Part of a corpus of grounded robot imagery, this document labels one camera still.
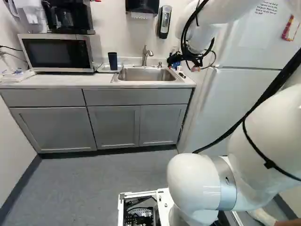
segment microwave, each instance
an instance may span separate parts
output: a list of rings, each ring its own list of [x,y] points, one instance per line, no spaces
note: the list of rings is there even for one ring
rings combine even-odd
[[[78,34],[18,34],[27,63],[36,72],[95,71],[100,37]]]

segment floor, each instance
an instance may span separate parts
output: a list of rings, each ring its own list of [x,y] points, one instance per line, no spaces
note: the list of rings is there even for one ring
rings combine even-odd
[[[167,187],[176,150],[43,160],[3,226],[116,226],[121,192]]]

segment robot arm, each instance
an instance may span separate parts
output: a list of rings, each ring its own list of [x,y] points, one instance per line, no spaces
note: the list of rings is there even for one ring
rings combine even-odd
[[[240,18],[260,2],[209,0],[198,15],[199,26],[196,21],[190,25],[188,48],[200,53],[220,24]],[[285,2],[301,18],[301,0]],[[177,36],[197,4],[195,0],[185,9]],[[179,219],[190,226],[210,225],[218,210],[254,210],[277,193],[301,185],[299,180],[267,167],[266,159],[255,151],[246,133],[268,159],[289,175],[301,178],[301,84],[277,93],[247,117],[230,139],[229,157],[185,153],[170,161],[167,180],[175,203],[169,214],[171,225],[178,225]]]
[[[284,1],[292,10],[292,14],[301,20],[301,0]],[[194,0],[185,8],[176,26],[177,38],[181,38],[186,22],[201,2],[202,0]],[[197,16],[198,25],[197,20],[194,20],[189,27],[186,37],[188,49],[195,54],[201,53],[219,32],[222,24],[241,18],[260,3],[262,0],[209,0]]]

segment refrigerator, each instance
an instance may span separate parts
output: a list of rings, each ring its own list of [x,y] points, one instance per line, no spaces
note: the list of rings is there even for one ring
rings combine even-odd
[[[212,67],[199,73],[184,70],[197,87],[177,146],[180,153],[206,146],[232,127],[299,50],[299,22],[295,20],[291,29],[295,34],[292,41],[282,38],[291,16],[282,0],[259,4],[222,28],[216,37],[217,59]],[[228,141],[229,138],[203,153],[227,155]]]

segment white countertop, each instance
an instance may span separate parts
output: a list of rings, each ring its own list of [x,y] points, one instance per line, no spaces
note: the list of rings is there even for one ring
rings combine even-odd
[[[37,74],[18,83],[0,83],[0,89],[156,89],[193,88],[188,76],[183,82],[111,82],[114,74]]]

